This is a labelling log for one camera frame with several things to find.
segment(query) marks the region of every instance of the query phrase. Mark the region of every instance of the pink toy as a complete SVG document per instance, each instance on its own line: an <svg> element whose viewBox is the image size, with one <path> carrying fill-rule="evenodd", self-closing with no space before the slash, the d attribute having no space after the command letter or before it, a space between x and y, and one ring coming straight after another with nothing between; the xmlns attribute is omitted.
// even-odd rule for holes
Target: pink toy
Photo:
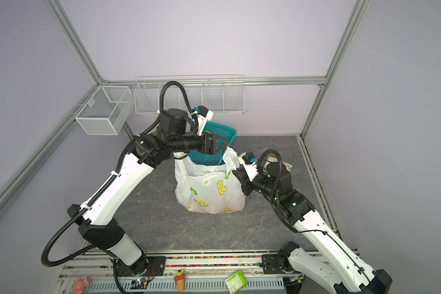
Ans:
<svg viewBox="0 0 441 294"><path fill-rule="evenodd" d="M88 286L91 282L92 279L90 279L90 277L85 277L84 279L76 279L74 285L72 286L72 292L74 294L82 294L85 290L85 287Z"/></svg>

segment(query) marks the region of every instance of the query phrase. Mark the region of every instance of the plastic bag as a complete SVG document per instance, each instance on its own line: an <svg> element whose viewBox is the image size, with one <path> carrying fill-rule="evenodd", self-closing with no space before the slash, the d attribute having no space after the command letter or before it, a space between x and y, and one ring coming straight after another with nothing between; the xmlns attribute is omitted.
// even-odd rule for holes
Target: plastic bag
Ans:
<svg viewBox="0 0 441 294"><path fill-rule="evenodd" d="M181 157L184 153L174 154ZM188 157L175 160L176 199L189 211L218 214L240 211L245 206L245 195L239 180L232 174L240 163L237 153L227 147L225 164L203 166Z"/></svg>

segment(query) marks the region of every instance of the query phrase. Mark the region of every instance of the white wire basket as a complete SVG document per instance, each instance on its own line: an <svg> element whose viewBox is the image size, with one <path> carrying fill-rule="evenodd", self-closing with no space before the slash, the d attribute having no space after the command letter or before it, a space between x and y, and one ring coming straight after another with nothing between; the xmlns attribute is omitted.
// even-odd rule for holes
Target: white wire basket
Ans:
<svg viewBox="0 0 441 294"><path fill-rule="evenodd" d="M89 135L117 135L133 107L128 86L99 86L75 119Z"/></svg>
<svg viewBox="0 0 441 294"><path fill-rule="evenodd" d="M183 85L192 108L203 105L217 114L245 113L242 75L138 77L134 90L135 112L140 115L157 114L160 91L171 80ZM165 92L164 109L170 108L188 111L177 86L170 86Z"/></svg>

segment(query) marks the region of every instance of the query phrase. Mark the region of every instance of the table surface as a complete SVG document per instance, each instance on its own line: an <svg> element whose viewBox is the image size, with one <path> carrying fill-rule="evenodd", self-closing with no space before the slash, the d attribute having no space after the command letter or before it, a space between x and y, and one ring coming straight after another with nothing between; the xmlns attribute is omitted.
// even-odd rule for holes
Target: table surface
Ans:
<svg viewBox="0 0 441 294"><path fill-rule="evenodd" d="M319 208L295 136L238 136L232 148L238 154L251 151L258 157L267 149L277 150L283 161L293 165L294 189ZM174 160L167 160L142 180L118 209L115 219L142 249L276 251L293 241L305 250L316 250L303 235L294 234L281 223L259 192L246 198L242 211L207 215L190 212L179 204L176 184Z"/></svg>

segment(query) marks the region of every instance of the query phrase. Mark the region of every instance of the blue basket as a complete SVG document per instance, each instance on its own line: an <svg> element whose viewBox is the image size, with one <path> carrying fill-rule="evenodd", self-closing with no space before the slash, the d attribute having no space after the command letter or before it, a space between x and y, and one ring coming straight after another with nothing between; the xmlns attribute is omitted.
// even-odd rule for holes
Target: blue basket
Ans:
<svg viewBox="0 0 441 294"><path fill-rule="evenodd" d="M206 123L204 131L209 131L221 137L227 138L229 140L229 147L230 144L232 144L232 142L234 141L235 136L237 135L237 131L232 129L231 127L215 124L210 121ZM221 141L219 139L217 141L217 146L221 146L224 143L224 141ZM225 149L219 151L216 155L205 155L200 152L194 151L191 152L189 158L191 158L191 160L196 164L202 164L205 166L218 166L222 163L222 156L224 156L224 152Z"/></svg>

